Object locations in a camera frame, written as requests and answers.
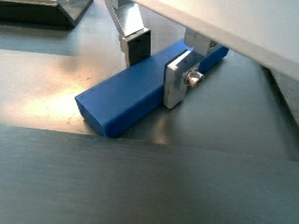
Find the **steel floor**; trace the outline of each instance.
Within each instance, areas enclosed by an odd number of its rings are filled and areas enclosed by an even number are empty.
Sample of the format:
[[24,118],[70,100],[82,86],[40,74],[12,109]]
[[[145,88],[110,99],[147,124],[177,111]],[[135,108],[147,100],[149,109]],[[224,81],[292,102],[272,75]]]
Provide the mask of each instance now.
[[299,164],[0,126],[1,224],[295,224]]

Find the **white panel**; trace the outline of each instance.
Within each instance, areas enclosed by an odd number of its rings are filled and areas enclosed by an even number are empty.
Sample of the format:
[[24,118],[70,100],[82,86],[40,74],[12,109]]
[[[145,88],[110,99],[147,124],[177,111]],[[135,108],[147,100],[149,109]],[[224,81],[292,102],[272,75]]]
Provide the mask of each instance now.
[[297,0],[135,0],[299,81]]

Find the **metal clamp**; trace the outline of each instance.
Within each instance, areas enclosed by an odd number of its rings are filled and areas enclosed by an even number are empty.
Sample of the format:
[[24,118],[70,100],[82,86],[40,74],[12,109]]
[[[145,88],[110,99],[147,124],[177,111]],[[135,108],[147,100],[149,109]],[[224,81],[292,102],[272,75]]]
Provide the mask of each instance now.
[[165,66],[163,105],[171,109],[184,98],[187,87],[196,88],[203,74],[196,67],[204,57],[192,51],[184,51]]
[[195,31],[185,29],[184,44],[192,51],[177,55],[164,69],[163,105],[171,109],[184,98],[187,87],[196,88],[203,81],[197,71],[205,56],[219,49],[220,45]]
[[144,28],[136,3],[129,0],[105,0],[105,4],[118,32],[125,65],[129,67],[151,56],[151,31]]

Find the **bolt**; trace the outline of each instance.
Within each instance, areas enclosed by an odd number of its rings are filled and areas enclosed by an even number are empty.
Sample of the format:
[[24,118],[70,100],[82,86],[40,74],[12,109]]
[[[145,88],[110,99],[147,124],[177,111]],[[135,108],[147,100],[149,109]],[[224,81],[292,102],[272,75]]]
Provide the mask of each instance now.
[[203,80],[203,74],[196,70],[193,70],[187,73],[184,83],[189,87],[196,88],[200,85],[201,80]]

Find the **blue block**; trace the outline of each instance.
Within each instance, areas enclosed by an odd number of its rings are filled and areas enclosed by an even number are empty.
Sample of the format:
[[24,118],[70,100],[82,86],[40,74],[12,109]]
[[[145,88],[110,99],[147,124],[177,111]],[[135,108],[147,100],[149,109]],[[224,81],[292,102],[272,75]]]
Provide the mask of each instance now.
[[[118,136],[163,103],[164,65],[187,48],[176,42],[76,96],[78,112],[101,136]],[[228,48],[217,49],[200,63],[200,72],[227,53]]]

